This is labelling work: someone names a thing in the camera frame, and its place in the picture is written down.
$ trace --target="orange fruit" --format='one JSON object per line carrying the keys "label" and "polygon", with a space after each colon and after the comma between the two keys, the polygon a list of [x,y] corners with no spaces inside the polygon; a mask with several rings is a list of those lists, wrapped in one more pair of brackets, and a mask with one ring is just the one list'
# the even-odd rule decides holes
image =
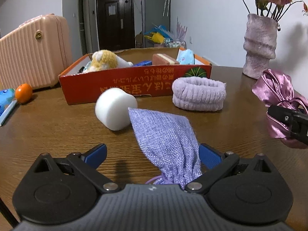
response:
{"label": "orange fruit", "polygon": [[32,97],[32,87],[29,84],[20,85],[15,91],[15,98],[20,103],[28,102]]}

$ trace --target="fluffy purple headband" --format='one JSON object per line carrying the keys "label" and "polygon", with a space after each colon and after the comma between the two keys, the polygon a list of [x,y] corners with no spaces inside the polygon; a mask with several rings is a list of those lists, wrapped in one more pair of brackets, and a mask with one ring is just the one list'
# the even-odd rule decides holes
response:
{"label": "fluffy purple headband", "polygon": [[[253,86],[252,92],[264,102],[266,107],[278,105],[298,111],[301,105],[308,115],[308,101],[302,95],[296,93],[292,86],[291,77],[275,70],[265,70],[263,75]],[[269,135],[281,141],[291,148],[307,148],[307,145],[290,138],[290,129],[267,114]]]}
{"label": "fluffy purple headband", "polygon": [[200,77],[182,77],[172,84],[173,103],[185,110],[218,111],[226,98],[226,84]]}

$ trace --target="refrigerator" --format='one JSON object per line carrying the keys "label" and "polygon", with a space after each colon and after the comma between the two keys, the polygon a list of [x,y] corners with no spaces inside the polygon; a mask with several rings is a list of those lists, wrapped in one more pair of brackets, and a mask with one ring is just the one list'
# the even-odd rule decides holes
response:
{"label": "refrigerator", "polygon": [[144,37],[144,34],[156,26],[164,25],[170,31],[170,11],[167,16],[167,6],[164,13],[165,0],[142,0],[142,35],[143,47],[154,47],[154,43]]}

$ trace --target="gray gripper base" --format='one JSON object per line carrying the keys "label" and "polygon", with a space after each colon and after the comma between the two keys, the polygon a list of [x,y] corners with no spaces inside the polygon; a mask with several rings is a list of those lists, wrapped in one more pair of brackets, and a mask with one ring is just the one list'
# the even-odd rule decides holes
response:
{"label": "gray gripper base", "polygon": [[250,227],[227,221],[213,212],[201,195],[186,193],[178,185],[137,184],[128,184],[118,193],[101,196],[87,215],[71,223],[39,226],[23,221],[14,229],[14,231],[141,230],[292,231],[282,222],[264,227]]}

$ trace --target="pink satin scrunchie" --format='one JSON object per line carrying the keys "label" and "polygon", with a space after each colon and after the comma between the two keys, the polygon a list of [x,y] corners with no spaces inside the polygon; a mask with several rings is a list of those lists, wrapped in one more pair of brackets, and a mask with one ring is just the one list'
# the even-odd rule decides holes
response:
{"label": "pink satin scrunchie", "polygon": [[[264,102],[266,107],[278,105],[298,111],[301,105],[308,115],[307,99],[294,91],[291,77],[280,71],[265,70],[253,86],[252,92]],[[290,129],[286,125],[268,114],[267,121],[270,137],[281,139],[286,146],[291,148],[307,148],[304,143],[290,138]]]}

